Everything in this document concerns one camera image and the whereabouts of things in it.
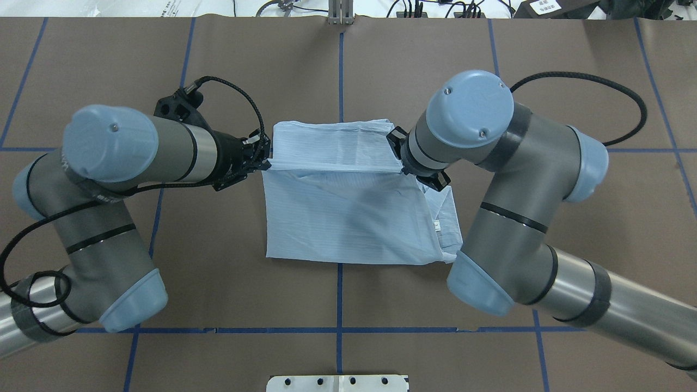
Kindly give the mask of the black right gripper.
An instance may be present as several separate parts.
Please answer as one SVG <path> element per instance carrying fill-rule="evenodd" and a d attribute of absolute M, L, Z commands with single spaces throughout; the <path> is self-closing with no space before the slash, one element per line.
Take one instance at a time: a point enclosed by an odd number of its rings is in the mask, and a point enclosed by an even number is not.
<path fill-rule="evenodd" d="M 450 177 L 445 172 L 448 166 L 431 158 L 418 143 L 416 131 L 406 132 L 397 126 L 386 136 L 390 148 L 401 164 L 402 172 L 413 175 L 423 185 L 442 191 L 450 185 Z"/>

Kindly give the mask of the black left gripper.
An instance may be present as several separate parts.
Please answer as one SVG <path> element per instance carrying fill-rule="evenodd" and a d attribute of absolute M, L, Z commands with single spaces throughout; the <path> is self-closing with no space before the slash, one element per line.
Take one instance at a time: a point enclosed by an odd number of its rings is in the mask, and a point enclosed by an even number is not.
<path fill-rule="evenodd" d="M 217 147 L 216 166 L 210 174 L 214 191 L 219 192 L 244 181 L 249 174 L 271 168 L 271 139 L 256 130 L 249 137 L 213 133 Z"/>

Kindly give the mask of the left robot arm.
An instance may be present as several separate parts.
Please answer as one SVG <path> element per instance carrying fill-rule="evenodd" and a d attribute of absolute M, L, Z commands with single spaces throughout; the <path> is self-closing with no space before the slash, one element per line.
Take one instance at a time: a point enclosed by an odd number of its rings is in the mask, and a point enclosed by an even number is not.
<path fill-rule="evenodd" d="M 35 223 L 54 225 L 69 263 L 8 284 L 2 279 L 2 358 L 98 322 L 122 332 L 159 313 L 168 295 L 125 199 L 152 189 L 217 191 L 268 169 L 271 140 L 214 131 L 190 105 L 164 103 L 153 115 L 88 105 L 73 114 L 62 146 L 16 176 L 13 196 Z"/>

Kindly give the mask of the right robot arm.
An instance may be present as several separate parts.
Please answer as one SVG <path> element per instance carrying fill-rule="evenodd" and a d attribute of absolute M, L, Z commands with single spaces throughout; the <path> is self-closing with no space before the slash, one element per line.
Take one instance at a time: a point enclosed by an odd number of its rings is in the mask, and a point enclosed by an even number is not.
<path fill-rule="evenodd" d="M 530 306 L 695 378 L 694 305 L 545 243 L 560 204 L 589 198 L 608 171 L 607 143 L 537 115 L 513 97 L 524 84 L 551 77 L 603 84 L 634 100 L 638 125 L 610 145 L 645 125 L 642 98 L 597 75 L 547 71 L 508 87 L 491 72 L 468 70 L 430 98 L 411 131 L 394 127 L 387 135 L 403 173 L 436 191 L 450 183 L 445 170 L 458 161 L 493 173 L 447 286 L 459 300 L 488 314 L 507 315 L 515 303 Z"/>

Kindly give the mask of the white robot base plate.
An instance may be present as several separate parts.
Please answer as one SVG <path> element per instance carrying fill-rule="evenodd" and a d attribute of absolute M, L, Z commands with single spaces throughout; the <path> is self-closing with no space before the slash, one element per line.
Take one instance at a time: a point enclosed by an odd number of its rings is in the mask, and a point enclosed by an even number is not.
<path fill-rule="evenodd" d="M 285 375 L 268 380 L 266 391 L 410 391 L 407 375 Z"/>

